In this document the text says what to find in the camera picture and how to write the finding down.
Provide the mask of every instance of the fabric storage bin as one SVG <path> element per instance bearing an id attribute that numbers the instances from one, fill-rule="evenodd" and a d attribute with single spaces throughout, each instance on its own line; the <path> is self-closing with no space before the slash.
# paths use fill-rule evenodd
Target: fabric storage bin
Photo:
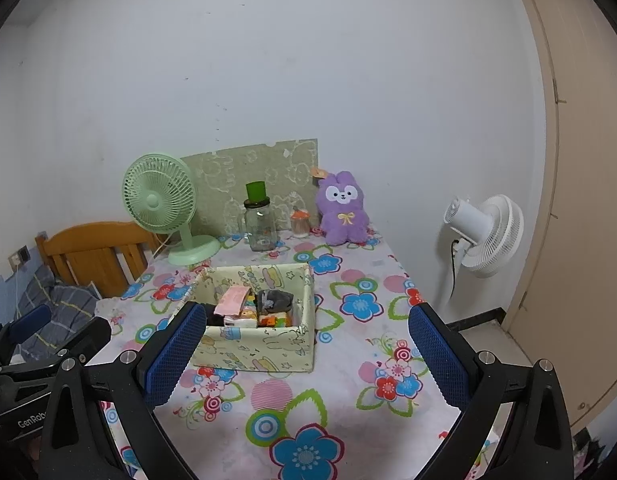
<path id="1" fill-rule="evenodd" d="M 186 301 L 217 304 L 231 285 L 250 286 L 255 293 L 279 288 L 293 294 L 293 326 L 237 328 L 209 326 L 195 350 L 194 366 L 262 372 L 313 370 L 315 344 L 314 279 L 308 264 L 209 267 L 192 283 Z"/>

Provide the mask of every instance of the yellow bow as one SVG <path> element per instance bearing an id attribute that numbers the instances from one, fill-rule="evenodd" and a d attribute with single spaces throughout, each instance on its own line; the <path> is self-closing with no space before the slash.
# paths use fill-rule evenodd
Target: yellow bow
<path id="1" fill-rule="evenodd" d="M 355 213 L 348 213 L 348 214 L 340 213 L 339 215 L 337 215 L 337 217 L 340 220 L 343 220 L 342 225 L 346 225 L 346 224 L 353 225 L 353 222 L 351 222 L 351 219 L 355 218 Z"/>

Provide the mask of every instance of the plush toy eye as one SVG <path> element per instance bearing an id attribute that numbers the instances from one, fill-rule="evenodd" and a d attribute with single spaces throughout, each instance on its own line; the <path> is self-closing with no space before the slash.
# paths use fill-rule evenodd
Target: plush toy eye
<path id="1" fill-rule="evenodd" d="M 327 200 L 329 200 L 329 202 L 335 202 L 339 194 L 340 190 L 337 189 L 335 186 L 327 187 Z"/>
<path id="2" fill-rule="evenodd" d="M 351 197 L 351 200 L 355 200 L 357 198 L 357 188 L 355 186 L 346 186 L 345 193 Z"/>

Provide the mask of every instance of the purple plush toy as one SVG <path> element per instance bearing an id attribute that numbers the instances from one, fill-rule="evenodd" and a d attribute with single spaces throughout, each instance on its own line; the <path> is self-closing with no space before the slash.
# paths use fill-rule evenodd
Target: purple plush toy
<path id="1" fill-rule="evenodd" d="M 342 245 L 347 240 L 364 243 L 369 216 L 364 212 L 364 193 L 348 171 L 340 171 L 319 181 L 315 199 L 322 213 L 320 227 L 327 234 L 327 244 Z"/>

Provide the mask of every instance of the fan base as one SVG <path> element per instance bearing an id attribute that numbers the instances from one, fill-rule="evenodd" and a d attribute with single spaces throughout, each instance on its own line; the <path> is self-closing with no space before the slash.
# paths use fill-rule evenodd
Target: fan base
<path id="1" fill-rule="evenodd" d="M 209 235 L 199 235 L 192 238 L 192 248 L 185 249 L 179 243 L 168 254 L 168 262 L 174 266 L 184 267 L 198 264 L 215 256 L 220 250 L 220 242 Z"/>

